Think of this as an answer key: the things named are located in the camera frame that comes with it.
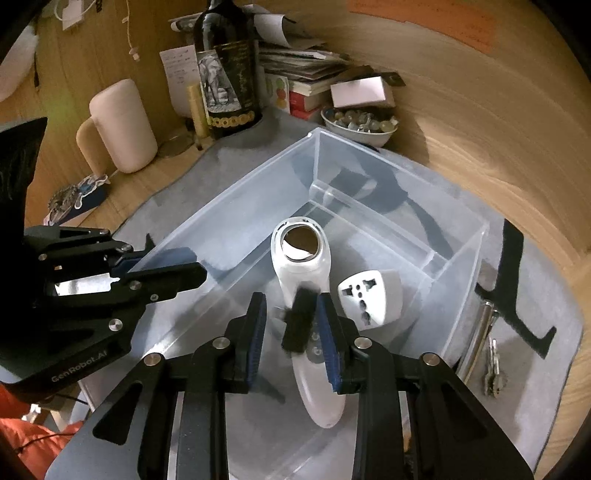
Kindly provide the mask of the bunch of keys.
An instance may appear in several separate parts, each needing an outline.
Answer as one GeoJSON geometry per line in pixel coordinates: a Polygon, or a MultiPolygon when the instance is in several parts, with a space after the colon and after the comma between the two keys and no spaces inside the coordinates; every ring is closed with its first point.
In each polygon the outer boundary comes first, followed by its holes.
{"type": "Polygon", "coordinates": [[[487,368],[483,379],[484,394],[486,396],[498,398],[507,383],[507,376],[501,370],[497,340],[493,337],[489,337],[487,347],[487,368]]]}

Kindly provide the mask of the metal rod tool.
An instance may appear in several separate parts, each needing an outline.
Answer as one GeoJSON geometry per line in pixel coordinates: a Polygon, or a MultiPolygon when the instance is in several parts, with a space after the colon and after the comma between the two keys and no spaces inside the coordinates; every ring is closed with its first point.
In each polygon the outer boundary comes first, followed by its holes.
{"type": "Polygon", "coordinates": [[[467,384],[484,349],[487,337],[499,316],[495,304],[486,300],[482,302],[472,336],[457,368],[458,377],[467,384]]]}

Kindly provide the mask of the white handheld massager device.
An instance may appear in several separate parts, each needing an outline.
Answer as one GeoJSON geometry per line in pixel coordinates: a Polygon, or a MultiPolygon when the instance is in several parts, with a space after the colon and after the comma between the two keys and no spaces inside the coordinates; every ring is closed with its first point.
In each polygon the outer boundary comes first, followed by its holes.
{"type": "Polygon", "coordinates": [[[332,428],[339,423],[346,400],[329,383],[315,325],[318,295],[329,292],[329,241],[315,220],[291,217],[273,230],[270,255],[286,304],[281,347],[290,353],[295,382],[308,416],[318,427],[332,428]]]}

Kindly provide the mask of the small black adapter gadget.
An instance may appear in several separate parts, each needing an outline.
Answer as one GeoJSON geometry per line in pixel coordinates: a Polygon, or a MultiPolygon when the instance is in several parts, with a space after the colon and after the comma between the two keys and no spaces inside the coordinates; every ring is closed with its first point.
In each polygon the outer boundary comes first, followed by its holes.
{"type": "Polygon", "coordinates": [[[317,310],[318,289],[311,285],[301,284],[297,288],[294,302],[284,315],[286,329],[283,333],[281,347],[288,353],[304,353],[311,336],[312,324],[317,310]]]}

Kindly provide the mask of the white travel plug adapter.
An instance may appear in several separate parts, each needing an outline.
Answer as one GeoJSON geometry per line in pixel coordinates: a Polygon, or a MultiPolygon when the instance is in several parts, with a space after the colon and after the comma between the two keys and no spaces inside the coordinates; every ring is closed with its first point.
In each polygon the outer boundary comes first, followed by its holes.
{"type": "Polygon", "coordinates": [[[383,327],[402,316],[403,285],[396,270],[366,270],[339,283],[339,303],[359,331],[383,327]]]}

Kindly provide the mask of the beige cylindrical speaker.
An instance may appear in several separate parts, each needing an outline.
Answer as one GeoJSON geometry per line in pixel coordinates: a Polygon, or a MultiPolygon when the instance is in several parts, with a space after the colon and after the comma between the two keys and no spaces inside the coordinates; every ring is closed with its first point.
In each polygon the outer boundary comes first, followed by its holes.
{"type": "Polygon", "coordinates": [[[76,144],[93,174],[131,174],[154,159],[158,145],[133,80],[97,93],[89,113],[76,132],[76,144]]]}

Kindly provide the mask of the yellow tube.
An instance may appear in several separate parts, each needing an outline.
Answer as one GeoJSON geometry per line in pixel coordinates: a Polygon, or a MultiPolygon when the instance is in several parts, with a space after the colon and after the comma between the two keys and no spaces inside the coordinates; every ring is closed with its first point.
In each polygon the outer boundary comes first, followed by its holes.
{"type": "Polygon", "coordinates": [[[204,101],[201,96],[200,83],[188,85],[186,91],[195,134],[198,139],[207,138],[209,136],[209,127],[204,109],[204,101]]]}

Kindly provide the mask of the white paper note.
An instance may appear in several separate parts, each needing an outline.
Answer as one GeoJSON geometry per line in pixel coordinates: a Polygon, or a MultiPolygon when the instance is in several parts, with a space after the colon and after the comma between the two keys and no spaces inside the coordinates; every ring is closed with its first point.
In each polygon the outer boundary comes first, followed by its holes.
{"type": "Polygon", "coordinates": [[[199,81],[197,56],[193,45],[173,48],[159,53],[166,76],[169,98],[174,112],[190,118],[187,87],[199,81]]]}

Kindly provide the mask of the clear plastic storage bin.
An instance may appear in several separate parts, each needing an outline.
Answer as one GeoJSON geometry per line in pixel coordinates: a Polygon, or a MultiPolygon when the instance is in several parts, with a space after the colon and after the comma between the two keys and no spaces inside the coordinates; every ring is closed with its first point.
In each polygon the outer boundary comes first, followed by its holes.
{"type": "Polygon", "coordinates": [[[322,345],[280,345],[297,288],[348,298],[363,332],[390,350],[446,355],[481,264],[487,222],[427,172],[315,129],[194,213],[142,261],[204,265],[200,288],[150,306],[128,355],[88,377],[101,403],[137,361],[192,352],[224,331],[252,293],[267,302],[259,375],[226,400],[229,472],[236,479],[347,479],[355,399],[335,395],[322,345]]]}

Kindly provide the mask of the stack of books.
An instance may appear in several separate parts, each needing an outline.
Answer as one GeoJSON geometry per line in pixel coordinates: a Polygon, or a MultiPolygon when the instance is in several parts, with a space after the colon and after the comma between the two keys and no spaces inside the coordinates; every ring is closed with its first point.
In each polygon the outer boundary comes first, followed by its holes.
{"type": "Polygon", "coordinates": [[[293,19],[259,5],[246,7],[259,35],[263,99],[291,116],[318,123],[321,108],[332,101],[331,87],[359,78],[367,68],[325,49],[293,19]]]}

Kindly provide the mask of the dark wine bottle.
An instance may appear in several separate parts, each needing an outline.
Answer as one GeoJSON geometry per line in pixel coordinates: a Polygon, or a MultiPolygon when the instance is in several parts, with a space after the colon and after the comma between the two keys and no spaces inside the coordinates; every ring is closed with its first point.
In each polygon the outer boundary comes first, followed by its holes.
{"type": "Polygon", "coordinates": [[[235,2],[211,0],[193,26],[204,109],[215,138],[249,129],[263,117],[256,42],[249,15],[235,2]]]}

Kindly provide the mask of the white bowl of pebbles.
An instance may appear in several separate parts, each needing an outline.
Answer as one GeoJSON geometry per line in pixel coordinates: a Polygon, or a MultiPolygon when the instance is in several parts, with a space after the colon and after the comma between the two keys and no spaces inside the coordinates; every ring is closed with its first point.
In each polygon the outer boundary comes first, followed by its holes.
{"type": "Polygon", "coordinates": [[[384,147],[398,131],[399,120],[378,115],[375,111],[325,107],[321,111],[325,127],[332,133],[375,148],[384,147]]]}

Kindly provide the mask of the white fluffy duster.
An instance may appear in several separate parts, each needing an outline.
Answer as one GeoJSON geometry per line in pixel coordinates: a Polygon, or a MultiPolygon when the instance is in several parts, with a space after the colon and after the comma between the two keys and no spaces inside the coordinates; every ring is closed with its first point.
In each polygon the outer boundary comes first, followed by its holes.
{"type": "Polygon", "coordinates": [[[28,75],[38,42],[35,27],[29,24],[8,51],[0,67],[0,102],[12,96],[28,75]]]}

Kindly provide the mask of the small white cardboard box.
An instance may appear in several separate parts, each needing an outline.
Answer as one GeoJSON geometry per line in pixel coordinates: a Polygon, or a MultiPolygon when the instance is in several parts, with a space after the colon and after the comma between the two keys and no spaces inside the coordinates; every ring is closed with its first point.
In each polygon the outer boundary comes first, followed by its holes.
{"type": "Polygon", "coordinates": [[[337,108],[396,106],[393,90],[381,76],[336,83],[331,86],[331,94],[337,108]]]}

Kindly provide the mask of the orange sticky note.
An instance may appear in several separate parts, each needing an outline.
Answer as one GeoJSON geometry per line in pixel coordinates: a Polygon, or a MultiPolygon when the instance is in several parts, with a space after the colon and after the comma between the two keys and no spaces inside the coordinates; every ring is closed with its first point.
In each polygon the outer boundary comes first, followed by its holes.
{"type": "Polygon", "coordinates": [[[412,23],[451,37],[481,53],[490,53],[496,18],[468,1],[353,0],[351,13],[412,23]]]}

